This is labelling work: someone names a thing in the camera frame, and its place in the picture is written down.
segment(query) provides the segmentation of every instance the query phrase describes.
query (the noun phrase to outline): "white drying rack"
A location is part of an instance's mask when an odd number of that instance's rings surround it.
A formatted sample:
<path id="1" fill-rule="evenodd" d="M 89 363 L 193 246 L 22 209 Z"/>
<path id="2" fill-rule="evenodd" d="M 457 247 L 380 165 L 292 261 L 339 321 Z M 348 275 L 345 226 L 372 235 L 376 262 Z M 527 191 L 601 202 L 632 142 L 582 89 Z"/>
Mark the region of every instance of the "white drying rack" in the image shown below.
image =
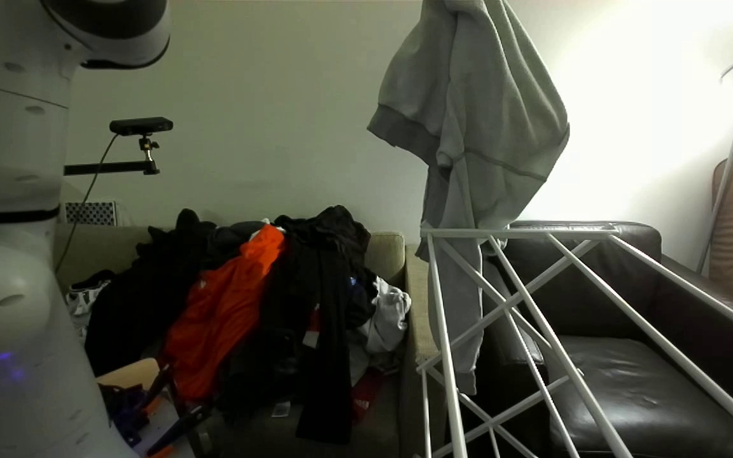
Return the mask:
<path id="1" fill-rule="evenodd" d="M 576 251 L 567 251 L 559 238 L 563 235 L 572 235 L 572 239 L 582 239 Z M 605 419 L 605 413 L 601 411 L 595 396 L 590 392 L 590 387 L 586 384 L 582 374 L 578 373 L 578 366 L 569 363 L 564 347 L 559 343 L 559 338 L 554 337 L 551 327 L 548 323 L 548 319 L 539 314 L 537 301 L 532 299 L 535 290 L 539 290 L 543 286 L 548 286 L 554 275 L 559 275 L 567 268 L 578 268 L 582 273 L 586 280 L 590 280 L 632 323 L 635 323 L 685 374 L 689 374 L 727 416 L 733 416 L 733 397 L 718 384 L 713 382 L 694 363 L 689 363 L 668 338 L 665 338 L 661 332 L 657 332 L 643 315 L 639 315 L 628 301 L 624 301 L 602 279 L 599 279 L 579 258 L 590 251 L 595 251 L 601 243 L 610 243 L 616 247 L 621 247 L 624 253 L 628 253 L 635 262 L 648 265 L 654 273 L 665 275 L 667 280 L 672 280 L 674 286 L 685 289 L 686 293 L 691 293 L 694 299 L 699 299 L 705 307 L 716 308 L 719 315 L 733 321 L 733 308 L 719 304 L 716 296 L 705 293 L 703 289 L 691 286 L 689 280 L 680 279 L 677 273 L 672 273 L 668 268 L 665 268 L 661 262 L 651 261 L 648 256 L 643 256 L 641 251 L 635 251 L 633 246 L 628 246 L 627 239 L 621 239 L 610 226 L 522 226 L 522 229 L 422 229 L 422 239 L 428 247 L 428 262 L 431 262 L 431 284 L 433 284 L 433 333 L 438 338 L 441 354 L 422 363 L 418 366 L 419 373 L 419 389 L 422 389 L 422 425 L 424 425 L 424 455 L 448 455 L 452 453 L 455 458 L 466 458 L 467 449 L 466 443 L 480 435 L 490 439 L 494 453 L 499 458 L 499 443 L 497 435 L 502 440 L 507 440 L 515 452 L 518 452 L 522 455 L 535 455 L 525 443 L 518 443 L 512 433 L 504 430 L 504 422 L 522 416 L 525 411 L 544 403 L 550 419 L 554 420 L 554 425 L 563 433 L 563 443 L 567 449 L 567 455 L 578 455 L 578 449 L 569 440 L 569 433 L 554 407 L 551 401 L 551 389 L 569 384 L 578 389 L 579 401 L 586 403 L 586 407 L 590 411 L 599 430 L 602 433 L 602 440 L 609 443 L 609 449 L 614 452 L 616 458 L 632 458 L 632 452 L 627 449 L 627 443 L 621 440 L 618 430 L 610 425 L 610 420 Z M 502 293 L 497 290 L 483 273 L 479 273 L 476 268 L 471 268 L 471 262 L 466 262 L 461 258 L 457 251 L 450 247 L 450 239 L 473 239 L 473 243 L 487 243 L 487 247 L 494 251 L 499 265 L 504 268 L 504 273 L 512 279 L 517 293 Z M 507 239 L 548 239 L 557 247 L 557 253 L 563 256 L 554 265 L 550 265 L 543 275 L 537 275 L 535 280 L 530 280 L 527 286 L 522 284 L 518 273 L 515 271 L 515 265 L 508 262 L 508 258 L 502 253 Z M 441 286 L 441 268 L 438 268 L 438 256 L 445 253 L 494 304 L 497 308 L 490 314 L 487 314 L 476 327 L 471 327 L 467 332 L 462 332 L 455 338 L 448 338 L 448 321 L 445 321 L 445 312 L 442 312 L 442 286 Z M 535 327 L 517 312 L 517 307 L 522 307 L 532 314 Z M 543 374 L 537 373 L 535 363 L 530 359 L 530 374 L 537 382 L 537 392 L 525 397 L 522 403 L 512 406 L 508 411 L 499 413 L 499 416 L 488 416 L 487 411 L 480 411 L 467 396 L 457 392 L 455 384 L 455 373 L 452 373 L 452 356 L 450 349 L 461 347 L 462 342 L 473 338 L 476 333 L 480 333 L 490 321 L 508 321 L 508 327 L 517 333 L 518 347 L 527 352 L 522 333 L 530 333 L 543 349 L 551 352 L 551 356 L 557 356 L 564 377 L 554 380 L 554 382 L 544 382 Z M 433 435 L 431 435 L 431 406 L 428 406 L 428 380 L 434 380 L 445 387 L 445 413 L 448 413 L 448 430 L 450 430 L 450 440 L 448 445 L 433 452 Z M 461 419 L 461 406 L 466 411 L 471 411 L 480 425 L 473 430 L 462 430 L 462 419 Z"/>

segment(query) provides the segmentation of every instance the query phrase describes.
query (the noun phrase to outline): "white robot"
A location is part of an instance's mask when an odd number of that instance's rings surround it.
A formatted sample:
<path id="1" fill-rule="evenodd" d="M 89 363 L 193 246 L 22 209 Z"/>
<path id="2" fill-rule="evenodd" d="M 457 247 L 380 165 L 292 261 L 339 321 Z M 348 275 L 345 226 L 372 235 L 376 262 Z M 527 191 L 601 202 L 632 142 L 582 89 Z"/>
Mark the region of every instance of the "white robot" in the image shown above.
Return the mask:
<path id="1" fill-rule="evenodd" d="M 0 0 L 0 458 L 135 455 L 109 425 L 50 268 L 77 67 L 167 46 L 166 0 Z"/>

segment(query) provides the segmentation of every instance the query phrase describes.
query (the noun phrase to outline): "gray sweatshirt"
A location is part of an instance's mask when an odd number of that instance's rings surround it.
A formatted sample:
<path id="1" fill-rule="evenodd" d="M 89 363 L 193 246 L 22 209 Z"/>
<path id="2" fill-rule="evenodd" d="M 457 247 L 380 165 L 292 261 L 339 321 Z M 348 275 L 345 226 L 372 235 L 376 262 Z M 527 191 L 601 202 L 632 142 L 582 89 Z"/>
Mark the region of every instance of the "gray sweatshirt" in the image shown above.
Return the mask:
<path id="1" fill-rule="evenodd" d="M 395 55 L 369 130 L 428 165 L 422 223 L 504 229 L 548 182 L 569 139 L 564 106 L 504 0 L 422 0 Z M 476 243 L 452 243 L 476 268 Z M 448 337 L 480 319 L 480 296 L 438 258 Z M 452 349 L 473 392 L 480 337 Z"/>

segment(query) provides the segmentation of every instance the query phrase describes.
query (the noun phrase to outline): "white wall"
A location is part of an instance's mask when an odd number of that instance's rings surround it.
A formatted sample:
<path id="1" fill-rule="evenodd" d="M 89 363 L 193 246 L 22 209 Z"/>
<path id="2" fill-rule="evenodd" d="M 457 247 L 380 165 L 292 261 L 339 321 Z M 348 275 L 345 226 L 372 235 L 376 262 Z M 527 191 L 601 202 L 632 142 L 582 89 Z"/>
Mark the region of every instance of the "white wall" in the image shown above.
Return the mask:
<path id="1" fill-rule="evenodd" d="M 572 141 L 525 218 L 635 220 L 691 265 L 709 172 L 727 154 L 733 64 L 726 0 L 508 0 L 544 57 Z M 375 141 L 382 75 L 418 0 L 173 0 L 167 57 L 143 72 L 78 75 L 68 160 L 93 160 L 106 122 L 166 114 L 162 177 L 101 177 L 125 224 L 311 218 L 343 205 L 369 229 L 418 238 L 424 172 Z M 111 160 L 135 158 L 120 141 Z M 84 191 L 72 178 L 67 195 Z"/>
<path id="2" fill-rule="evenodd" d="M 68 160 L 93 160 L 109 121 L 162 114 L 161 177 L 101 177 L 93 198 L 121 224 L 173 224 L 191 207 L 214 223 L 312 218 L 343 205 L 369 229 L 418 233 L 422 169 L 366 132 L 376 88 L 418 18 L 397 0 L 173 0 L 158 67 L 82 72 Z M 120 141 L 111 160 L 135 160 Z M 68 196 L 87 190 L 73 178 Z"/>

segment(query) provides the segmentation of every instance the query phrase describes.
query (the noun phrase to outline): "orange jacket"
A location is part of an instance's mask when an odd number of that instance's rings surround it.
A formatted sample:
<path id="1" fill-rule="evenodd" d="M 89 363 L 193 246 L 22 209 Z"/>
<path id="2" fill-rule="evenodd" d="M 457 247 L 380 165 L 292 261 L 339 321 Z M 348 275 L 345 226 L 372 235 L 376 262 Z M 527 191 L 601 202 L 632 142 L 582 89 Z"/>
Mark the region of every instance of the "orange jacket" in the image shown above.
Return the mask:
<path id="1" fill-rule="evenodd" d="M 184 314 L 166 337 L 173 384 L 185 403 L 201 403 L 214 392 L 217 369 L 259 323 L 264 280 L 283 251 L 284 235 L 268 224 L 236 258 L 193 284 Z"/>

